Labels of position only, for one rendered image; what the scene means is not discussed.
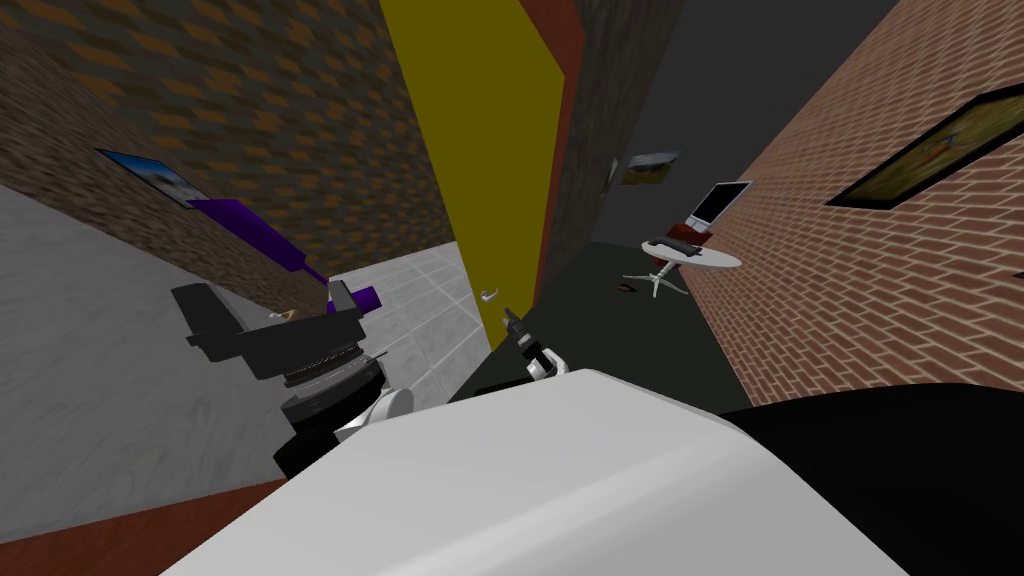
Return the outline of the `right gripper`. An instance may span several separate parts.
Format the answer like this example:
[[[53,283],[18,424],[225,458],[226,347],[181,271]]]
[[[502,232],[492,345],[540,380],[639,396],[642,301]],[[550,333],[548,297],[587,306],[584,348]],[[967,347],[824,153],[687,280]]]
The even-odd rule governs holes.
[[[507,337],[519,349],[528,348],[534,342],[534,337],[525,327],[522,319],[516,316],[510,308],[505,308],[504,313],[503,324],[507,332]]]

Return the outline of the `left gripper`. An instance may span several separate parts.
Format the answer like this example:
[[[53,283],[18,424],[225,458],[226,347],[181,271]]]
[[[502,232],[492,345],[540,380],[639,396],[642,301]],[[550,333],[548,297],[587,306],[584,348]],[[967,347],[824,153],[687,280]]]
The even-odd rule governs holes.
[[[171,289],[191,331],[186,340],[211,362],[241,358],[258,380],[288,375],[352,347],[365,337],[362,312],[343,280],[330,280],[326,315],[244,331],[210,284]]]

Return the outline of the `purple long furniture piece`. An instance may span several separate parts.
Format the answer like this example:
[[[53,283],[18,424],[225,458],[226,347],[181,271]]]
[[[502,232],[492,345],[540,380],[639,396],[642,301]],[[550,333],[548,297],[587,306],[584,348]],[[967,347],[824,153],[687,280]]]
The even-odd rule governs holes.
[[[285,270],[289,272],[304,271],[314,280],[327,286],[329,280],[306,262],[305,253],[239,200],[233,198],[197,200],[193,203],[193,207]],[[358,304],[360,315],[367,315],[382,307],[380,297],[373,286],[367,286],[351,292],[351,294]]]

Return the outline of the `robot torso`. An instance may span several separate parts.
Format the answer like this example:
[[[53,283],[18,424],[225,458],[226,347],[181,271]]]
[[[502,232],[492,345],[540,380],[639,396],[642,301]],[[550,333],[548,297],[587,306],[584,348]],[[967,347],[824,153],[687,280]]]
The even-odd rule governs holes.
[[[593,370],[370,424],[162,576],[908,576],[744,431]]]

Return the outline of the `yellow door leaf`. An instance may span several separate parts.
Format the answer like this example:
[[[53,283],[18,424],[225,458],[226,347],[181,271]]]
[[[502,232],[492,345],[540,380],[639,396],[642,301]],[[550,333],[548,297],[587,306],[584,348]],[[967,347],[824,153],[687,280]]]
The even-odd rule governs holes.
[[[534,304],[564,76],[520,0],[380,0],[482,324]],[[489,302],[482,291],[498,289]]]

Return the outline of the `white round table with monitor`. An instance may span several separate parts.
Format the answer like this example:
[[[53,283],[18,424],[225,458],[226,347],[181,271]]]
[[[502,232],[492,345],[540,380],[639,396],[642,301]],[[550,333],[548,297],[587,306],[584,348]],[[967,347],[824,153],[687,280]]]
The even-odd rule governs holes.
[[[703,244],[710,239],[712,224],[722,216],[752,186],[753,180],[718,183],[698,204],[685,221],[686,229],[691,233],[685,239],[671,235],[657,237],[641,244],[641,249],[648,255],[662,261],[662,270],[657,274],[646,276],[625,275],[624,278],[648,280],[652,283],[652,296],[655,298],[660,287],[668,287],[683,295],[683,290],[666,279],[668,274],[679,266],[726,269],[737,268],[741,261],[729,254],[706,248]]]

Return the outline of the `blue wall picture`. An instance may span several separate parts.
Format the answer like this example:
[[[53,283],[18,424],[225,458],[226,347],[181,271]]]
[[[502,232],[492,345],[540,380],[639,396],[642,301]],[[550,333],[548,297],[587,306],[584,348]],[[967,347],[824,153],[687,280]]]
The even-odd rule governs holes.
[[[209,199],[163,162],[105,149],[98,153],[186,209],[197,200]]]

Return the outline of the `small green wall picture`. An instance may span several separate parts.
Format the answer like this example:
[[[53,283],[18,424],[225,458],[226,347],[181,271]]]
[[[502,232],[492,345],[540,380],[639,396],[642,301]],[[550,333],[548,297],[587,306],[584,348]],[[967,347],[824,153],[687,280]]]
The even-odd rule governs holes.
[[[659,186],[679,156],[678,151],[633,156],[623,173],[623,186]]]

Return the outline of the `black framed wall picture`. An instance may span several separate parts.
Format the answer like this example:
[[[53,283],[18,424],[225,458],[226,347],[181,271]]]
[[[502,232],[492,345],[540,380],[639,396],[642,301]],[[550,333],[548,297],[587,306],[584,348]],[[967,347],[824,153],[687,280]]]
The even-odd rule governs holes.
[[[890,210],[1024,133],[1024,82],[972,98],[830,199]]]

